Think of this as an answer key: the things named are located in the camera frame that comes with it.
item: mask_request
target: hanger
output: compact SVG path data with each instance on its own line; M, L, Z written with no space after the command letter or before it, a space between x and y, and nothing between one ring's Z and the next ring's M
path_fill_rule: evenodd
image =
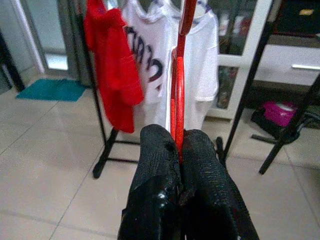
M189 33L196 10L197 0L185 0L179 22L177 46L172 51L172 82L170 96L170 131L178 149L179 163L183 162L185 121L185 71L184 53L186 35Z

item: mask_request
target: drawer handle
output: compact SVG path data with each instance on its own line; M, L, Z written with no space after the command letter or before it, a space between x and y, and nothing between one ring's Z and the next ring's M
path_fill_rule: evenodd
M320 71L320 66L307 66L307 65L292 64L291 67L292 67L293 69Z

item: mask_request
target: teal doormat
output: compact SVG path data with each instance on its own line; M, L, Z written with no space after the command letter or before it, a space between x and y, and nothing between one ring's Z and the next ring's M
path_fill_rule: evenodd
M16 98L76 102L85 89L79 81L75 80L39 79L20 92Z

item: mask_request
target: printed text on t-shirt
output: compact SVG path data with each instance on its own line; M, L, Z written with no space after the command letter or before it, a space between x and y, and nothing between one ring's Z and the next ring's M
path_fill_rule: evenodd
M131 40L131 50L133 54L135 55L136 62L141 65L143 63L146 64L145 70L150 71L151 67L156 67L156 72L153 76L149 77L149 83L156 81L161 77L163 74L163 64L162 62L154 58L153 54L153 47L148 44L145 44L145 41L142 36L138 35L138 32L134 30L132 26L126 26L124 28L126 35L132 34L132 40ZM159 91L161 89L162 82L159 83L159 85L156 87L156 89Z

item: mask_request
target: red shirt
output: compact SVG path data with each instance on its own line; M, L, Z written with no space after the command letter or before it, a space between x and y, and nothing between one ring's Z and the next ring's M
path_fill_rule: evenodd
M115 129L133 133L133 106L144 99L119 9L106 10L102 0L88 0L84 19L88 48L94 52L98 89L105 114Z

